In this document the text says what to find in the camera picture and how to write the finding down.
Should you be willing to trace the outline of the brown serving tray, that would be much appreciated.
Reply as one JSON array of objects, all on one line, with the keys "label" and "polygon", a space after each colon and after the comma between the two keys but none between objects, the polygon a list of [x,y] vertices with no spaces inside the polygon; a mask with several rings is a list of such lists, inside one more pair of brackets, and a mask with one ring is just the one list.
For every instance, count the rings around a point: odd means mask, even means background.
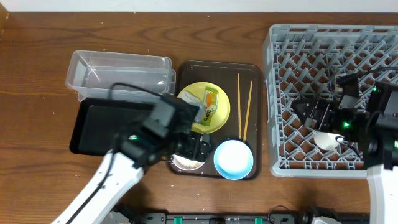
[{"label": "brown serving tray", "polygon": [[239,139],[237,73],[240,76],[242,137],[244,134],[249,87],[251,81],[253,81],[246,144],[254,156],[254,165],[249,175],[244,178],[244,180],[252,180],[258,176],[262,166],[262,86],[264,82],[260,68],[243,63],[188,60],[181,64],[178,69],[176,95],[178,96],[186,86],[196,82],[213,83],[225,91],[229,98],[231,111],[226,124],[219,130],[210,133],[216,148],[229,139]]}]

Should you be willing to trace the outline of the grey dishwasher rack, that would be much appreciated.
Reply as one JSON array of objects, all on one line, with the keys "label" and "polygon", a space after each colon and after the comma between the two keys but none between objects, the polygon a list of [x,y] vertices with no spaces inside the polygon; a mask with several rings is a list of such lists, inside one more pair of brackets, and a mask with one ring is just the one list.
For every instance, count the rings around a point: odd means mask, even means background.
[{"label": "grey dishwasher rack", "polygon": [[397,83],[397,27],[275,24],[262,46],[267,86],[269,166],[276,177],[363,179],[363,162],[349,148],[320,149],[315,131],[291,108],[296,99],[338,100],[335,77],[359,73],[363,111],[375,82]]}]

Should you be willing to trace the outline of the white napkin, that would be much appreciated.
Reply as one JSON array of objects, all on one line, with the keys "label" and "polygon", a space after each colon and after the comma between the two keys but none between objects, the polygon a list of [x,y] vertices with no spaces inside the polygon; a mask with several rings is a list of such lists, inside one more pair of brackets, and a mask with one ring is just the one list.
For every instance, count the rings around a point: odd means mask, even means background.
[{"label": "white napkin", "polygon": [[190,93],[189,91],[183,91],[181,92],[180,98],[187,102],[190,105],[193,106],[197,106],[200,109],[203,109],[203,105],[202,102],[199,98],[197,98],[196,96],[194,96],[192,93]]}]

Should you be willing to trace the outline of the yellow plate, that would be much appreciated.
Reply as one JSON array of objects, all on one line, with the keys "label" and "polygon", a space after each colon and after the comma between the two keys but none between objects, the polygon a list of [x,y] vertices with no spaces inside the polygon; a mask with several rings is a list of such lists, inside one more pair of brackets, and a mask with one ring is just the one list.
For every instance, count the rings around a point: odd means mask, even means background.
[{"label": "yellow plate", "polygon": [[183,88],[183,90],[178,94],[178,98],[181,98],[184,92],[189,92],[195,98],[198,98],[201,103],[203,103],[205,100],[206,87],[213,88],[218,91],[218,105],[209,126],[204,126],[200,123],[192,124],[192,131],[202,134],[213,133],[226,124],[231,111],[231,105],[227,94],[222,88],[209,82],[192,83]]}]

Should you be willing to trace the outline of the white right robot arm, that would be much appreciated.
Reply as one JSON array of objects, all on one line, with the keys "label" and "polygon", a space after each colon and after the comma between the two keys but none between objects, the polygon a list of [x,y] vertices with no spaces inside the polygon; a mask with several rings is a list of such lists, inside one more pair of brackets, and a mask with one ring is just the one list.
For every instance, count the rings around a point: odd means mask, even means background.
[{"label": "white right robot arm", "polygon": [[397,223],[397,85],[375,82],[363,112],[321,98],[294,100],[292,108],[315,130],[318,147],[327,151],[344,145],[362,158],[370,223]]}]

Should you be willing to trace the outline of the right wooden chopstick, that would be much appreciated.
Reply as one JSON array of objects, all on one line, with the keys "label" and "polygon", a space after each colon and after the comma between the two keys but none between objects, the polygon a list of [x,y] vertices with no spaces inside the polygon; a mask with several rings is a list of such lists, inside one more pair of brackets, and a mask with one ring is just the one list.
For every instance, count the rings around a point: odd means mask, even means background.
[{"label": "right wooden chopstick", "polygon": [[249,122],[249,114],[250,114],[250,107],[251,107],[251,97],[252,97],[252,83],[250,83],[249,87],[249,95],[248,95],[248,104],[246,110],[246,119],[245,119],[245,126],[244,126],[244,134],[243,134],[243,142],[246,142],[247,133],[248,133],[248,122]]}]

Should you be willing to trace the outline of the clear plastic bin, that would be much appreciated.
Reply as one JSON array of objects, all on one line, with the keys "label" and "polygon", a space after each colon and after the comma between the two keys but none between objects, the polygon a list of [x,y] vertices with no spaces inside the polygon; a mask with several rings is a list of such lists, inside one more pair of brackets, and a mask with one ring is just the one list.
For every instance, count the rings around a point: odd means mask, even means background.
[{"label": "clear plastic bin", "polygon": [[89,50],[72,54],[65,85],[78,93],[79,101],[107,98],[116,82],[173,95],[176,72],[168,57]]}]

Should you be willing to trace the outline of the left wooden chopstick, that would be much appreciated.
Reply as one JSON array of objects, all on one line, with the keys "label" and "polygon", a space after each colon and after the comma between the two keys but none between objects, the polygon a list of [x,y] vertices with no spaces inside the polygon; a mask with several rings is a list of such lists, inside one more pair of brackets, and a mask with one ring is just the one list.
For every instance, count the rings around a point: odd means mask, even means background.
[{"label": "left wooden chopstick", "polygon": [[237,73],[237,99],[238,99],[238,136],[239,139],[242,138],[241,131],[241,95],[240,95],[240,76]]}]

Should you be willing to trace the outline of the green snack wrapper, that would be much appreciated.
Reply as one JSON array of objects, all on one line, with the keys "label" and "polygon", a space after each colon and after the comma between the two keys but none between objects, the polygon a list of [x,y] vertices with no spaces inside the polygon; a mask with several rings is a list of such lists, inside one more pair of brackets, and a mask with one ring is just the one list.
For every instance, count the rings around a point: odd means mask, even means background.
[{"label": "green snack wrapper", "polygon": [[211,120],[213,119],[218,107],[218,96],[219,93],[217,89],[211,87],[205,88],[205,95],[203,99],[205,114],[201,119],[201,125],[210,126]]}]

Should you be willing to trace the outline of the wooden chopstick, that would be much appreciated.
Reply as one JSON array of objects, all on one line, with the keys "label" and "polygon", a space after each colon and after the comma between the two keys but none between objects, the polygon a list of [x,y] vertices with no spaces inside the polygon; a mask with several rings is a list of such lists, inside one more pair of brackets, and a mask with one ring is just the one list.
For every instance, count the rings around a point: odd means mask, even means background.
[{"label": "wooden chopstick", "polygon": [[238,99],[238,136],[239,139],[242,138],[241,131],[241,95],[240,95],[240,76],[237,73],[237,99]]},{"label": "wooden chopstick", "polygon": [[250,107],[251,107],[251,97],[252,97],[252,83],[250,83],[249,87],[249,95],[248,95],[248,104],[246,110],[246,119],[245,119],[245,126],[244,126],[244,134],[243,134],[243,142],[246,142],[247,133],[248,133],[248,122],[249,122],[249,114],[250,114]]}]

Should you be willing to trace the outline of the black rail at table edge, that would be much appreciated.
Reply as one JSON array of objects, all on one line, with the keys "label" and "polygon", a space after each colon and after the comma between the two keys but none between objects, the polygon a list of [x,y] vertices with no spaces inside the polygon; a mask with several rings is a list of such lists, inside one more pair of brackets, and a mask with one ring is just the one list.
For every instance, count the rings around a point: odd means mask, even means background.
[{"label": "black rail at table edge", "polygon": [[267,214],[192,214],[192,213],[138,213],[127,205],[118,205],[102,221],[106,224],[308,224],[340,223],[369,224],[366,214],[337,213],[334,210],[312,206],[295,212],[278,205]]}]

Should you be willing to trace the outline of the pink white bowl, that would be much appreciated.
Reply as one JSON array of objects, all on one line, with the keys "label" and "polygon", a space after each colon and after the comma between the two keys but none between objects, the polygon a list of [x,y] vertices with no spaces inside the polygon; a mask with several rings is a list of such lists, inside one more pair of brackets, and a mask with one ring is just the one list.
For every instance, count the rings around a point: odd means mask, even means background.
[{"label": "pink white bowl", "polygon": [[185,171],[193,171],[199,169],[204,164],[204,162],[198,162],[186,159],[182,156],[178,156],[175,154],[172,155],[172,163],[176,167],[178,167],[179,170],[185,170]]}]

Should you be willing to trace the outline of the black waste tray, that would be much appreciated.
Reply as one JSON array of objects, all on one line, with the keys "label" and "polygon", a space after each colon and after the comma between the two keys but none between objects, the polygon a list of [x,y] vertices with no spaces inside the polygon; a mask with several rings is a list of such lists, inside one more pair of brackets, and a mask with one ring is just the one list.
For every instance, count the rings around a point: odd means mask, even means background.
[{"label": "black waste tray", "polygon": [[152,149],[161,137],[144,126],[154,103],[86,98],[80,103],[69,149],[104,156],[115,149],[132,157]]}]

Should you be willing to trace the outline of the blue bowl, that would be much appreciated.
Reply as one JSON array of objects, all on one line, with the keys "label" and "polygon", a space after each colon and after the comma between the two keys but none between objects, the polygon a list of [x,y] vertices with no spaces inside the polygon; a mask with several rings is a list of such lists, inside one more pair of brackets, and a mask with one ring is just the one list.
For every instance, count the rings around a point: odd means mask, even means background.
[{"label": "blue bowl", "polygon": [[254,156],[247,144],[230,139],[216,148],[213,163],[216,171],[225,179],[240,180],[251,172]]}]

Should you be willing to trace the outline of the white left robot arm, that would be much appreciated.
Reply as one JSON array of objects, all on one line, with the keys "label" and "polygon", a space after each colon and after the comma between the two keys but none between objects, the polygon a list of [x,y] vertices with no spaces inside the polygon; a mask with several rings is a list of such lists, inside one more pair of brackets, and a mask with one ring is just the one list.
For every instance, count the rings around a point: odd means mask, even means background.
[{"label": "white left robot arm", "polygon": [[96,173],[54,223],[101,223],[123,195],[161,160],[177,157],[205,162],[214,149],[210,134],[166,130],[158,135],[133,128],[115,135],[114,146],[103,157]]}]

